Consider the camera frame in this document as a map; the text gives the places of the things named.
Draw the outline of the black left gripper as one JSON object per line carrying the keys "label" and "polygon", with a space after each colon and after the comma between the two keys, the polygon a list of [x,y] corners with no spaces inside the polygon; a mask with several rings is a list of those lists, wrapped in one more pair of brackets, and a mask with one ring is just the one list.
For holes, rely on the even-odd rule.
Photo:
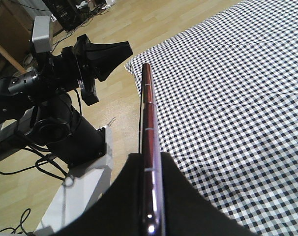
{"label": "black left gripper", "polygon": [[[94,79],[107,80],[120,63],[133,55],[127,41],[112,44],[89,42],[86,35],[81,35],[74,46],[63,48],[59,55],[48,53],[48,97],[79,88],[86,105],[95,104],[99,98]],[[88,61],[95,65],[96,75],[89,68]]]}

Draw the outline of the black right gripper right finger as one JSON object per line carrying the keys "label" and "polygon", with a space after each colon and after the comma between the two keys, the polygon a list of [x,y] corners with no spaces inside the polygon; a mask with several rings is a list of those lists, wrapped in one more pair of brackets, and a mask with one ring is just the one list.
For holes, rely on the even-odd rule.
{"label": "black right gripper right finger", "polygon": [[169,153],[161,153],[168,236],[254,236],[191,185]]}

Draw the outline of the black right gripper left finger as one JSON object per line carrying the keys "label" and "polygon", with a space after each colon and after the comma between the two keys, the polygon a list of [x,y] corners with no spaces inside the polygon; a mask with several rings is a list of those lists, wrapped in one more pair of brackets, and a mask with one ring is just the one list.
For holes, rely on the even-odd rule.
{"label": "black right gripper left finger", "polygon": [[120,174],[86,212],[55,236],[141,236],[141,154],[131,153]]}

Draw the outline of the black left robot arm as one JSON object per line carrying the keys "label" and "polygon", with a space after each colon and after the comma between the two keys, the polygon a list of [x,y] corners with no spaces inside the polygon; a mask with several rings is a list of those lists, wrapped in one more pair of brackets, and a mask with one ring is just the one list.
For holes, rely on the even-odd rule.
{"label": "black left robot arm", "polygon": [[38,67],[19,77],[0,79],[0,162],[26,146],[46,147],[69,167],[106,153],[105,130],[94,128],[72,106],[70,91],[79,89],[87,105],[99,101],[95,81],[133,54],[130,44],[91,43],[86,35],[54,56],[38,53]]}

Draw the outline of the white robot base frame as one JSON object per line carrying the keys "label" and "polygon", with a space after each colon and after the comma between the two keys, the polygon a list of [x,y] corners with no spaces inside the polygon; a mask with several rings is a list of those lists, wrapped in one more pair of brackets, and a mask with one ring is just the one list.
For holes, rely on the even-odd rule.
{"label": "white robot base frame", "polygon": [[0,236],[53,236],[103,195],[113,168],[112,123],[97,128],[105,153],[77,167],[31,148],[0,162]]}

